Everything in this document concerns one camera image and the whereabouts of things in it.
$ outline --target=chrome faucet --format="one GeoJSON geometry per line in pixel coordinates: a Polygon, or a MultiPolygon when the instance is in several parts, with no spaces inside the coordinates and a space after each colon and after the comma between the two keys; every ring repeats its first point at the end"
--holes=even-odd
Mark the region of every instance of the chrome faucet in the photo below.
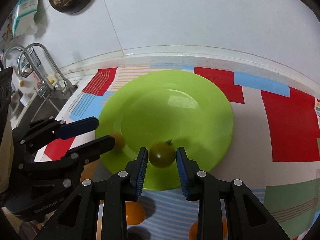
{"type": "Polygon", "coordinates": [[[57,86],[61,89],[61,92],[63,94],[67,93],[68,91],[70,92],[70,94],[73,94],[75,91],[76,91],[76,88],[74,87],[74,85],[70,82],[70,80],[68,80],[61,72],[61,70],[58,68],[57,64],[54,62],[54,60],[52,59],[49,51],[47,50],[47,48],[40,44],[40,43],[32,43],[28,46],[26,46],[25,48],[23,48],[22,50],[22,53],[20,54],[19,56],[19,59],[18,59],[18,75],[21,76],[22,74],[22,55],[25,55],[25,57],[27,58],[27,60],[30,62],[30,65],[31,67],[33,68],[33,70],[36,72],[37,76],[39,77],[41,83],[43,84],[43,86],[46,86],[48,87],[49,91],[50,92],[53,92],[54,91],[54,87],[52,86],[52,84],[49,82],[49,80],[41,75],[41,73],[39,72],[39,69],[37,68],[37,65],[36,63],[34,62],[33,58],[30,56],[30,54],[28,53],[28,49],[33,47],[33,46],[38,46],[38,47],[41,47],[44,52],[46,53],[48,59],[50,60],[51,64],[53,65],[53,67],[56,69],[56,71],[59,73],[59,75],[61,76],[61,78],[63,79],[63,82],[65,84],[65,87],[62,88],[60,86],[60,84],[57,82],[57,86]]]}

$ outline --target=screw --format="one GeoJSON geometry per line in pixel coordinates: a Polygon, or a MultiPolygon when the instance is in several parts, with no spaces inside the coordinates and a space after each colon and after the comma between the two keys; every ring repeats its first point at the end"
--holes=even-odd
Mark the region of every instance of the screw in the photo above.
{"type": "Polygon", "coordinates": [[[119,173],[118,173],[118,175],[119,175],[119,177],[126,177],[127,175],[128,175],[128,173],[126,172],[126,171],[120,171],[119,173]]]}
{"type": "Polygon", "coordinates": [[[199,177],[205,177],[205,176],[207,176],[207,173],[206,173],[205,171],[198,171],[198,172],[197,172],[197,175],[198,175],[199,177]]]}
{"type": "Polygon", "coordinates": [[[71,153],[70,157],[71,159],[75,160],[76,158],[78,158],[78,154],[77,153],[71,153]]]}
{"type": "Polygon", "coordinates": [[[233,183],[234,183],[236,186],[241,186],[241,185],[242,185],[242,181],[239,180],[239,179],[235,179],[235,180],[233,181],[233,183]]]}
{"type": "Polygon", "coordinates": [[[84,181],[82,181],[82,185],[83,186],[89,186],[91,184],[91,180],[90,179],[85,179],[84,181]]]}
{"type": "Polygon", "coordinates": [[[63,181],[63,186],[64,186],[65,188],[70,187],[71,184],[72,184],[71,179],[65,179],[65,180],[63,181]]]}

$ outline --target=white wall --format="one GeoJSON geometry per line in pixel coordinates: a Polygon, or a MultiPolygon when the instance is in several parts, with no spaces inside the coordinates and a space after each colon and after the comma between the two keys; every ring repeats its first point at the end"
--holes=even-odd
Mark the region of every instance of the white wall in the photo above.
{"type": "MultiPolygon", "coordinates": [[[[98,55],[187,51],[268,59],[270,71],[320,84],[320,23],[300,0],[93,0],[76,15],[42,4],[29,43],[43,43],[61,68],[98,55]]],[[[45,71],[53,71],[39,55],[45,71]]]]}

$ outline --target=dark green tomato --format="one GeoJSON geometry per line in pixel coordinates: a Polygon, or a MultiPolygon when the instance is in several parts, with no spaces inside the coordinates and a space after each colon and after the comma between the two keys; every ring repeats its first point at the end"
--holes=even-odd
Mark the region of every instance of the dark green tomato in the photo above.
{"type": "Polygon", "coordinates": [[[176,151],[171,145],[171,141],[155,143],[148,151],[148,158],[153,166],[166,168],[176,159],[176,151]]]}

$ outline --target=tomato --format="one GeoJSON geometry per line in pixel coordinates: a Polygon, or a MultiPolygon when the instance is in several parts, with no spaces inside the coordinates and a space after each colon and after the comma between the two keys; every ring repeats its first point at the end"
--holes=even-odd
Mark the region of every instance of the tomato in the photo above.
{"type": "Polygon", "coordinates": [[[146,213],[143,207],[137,202],[126,202],[125,214],[127,218],[127,225],[130,226],[138,225],[146,219],[146,213]]]}
{"type": "Polygon", "coordinates": [[[116,140],[116,144],[113,147],[115,150],[120,151],[125,147],[125,139],[120,133],[112,132],[109,135],[116,140]]]}
{"type": "MultiPolygon", "coordinates": [[[[197,239],[197,231],[198,231],[198,221],[194,223],[190,228],[189,240],[197,239]]],[[[228,234],[227,220],[225,218],[222,218],[222,231],[223,231],[223,239],[225,239],[228,234]]]]}
{"type": "Polygon", "coordinates": [[[148,158],[153,166],[165,168],[170,166],[176,159],[176,151],[171,145],[171,141],[155,143],[148,151],[148,158]]]}

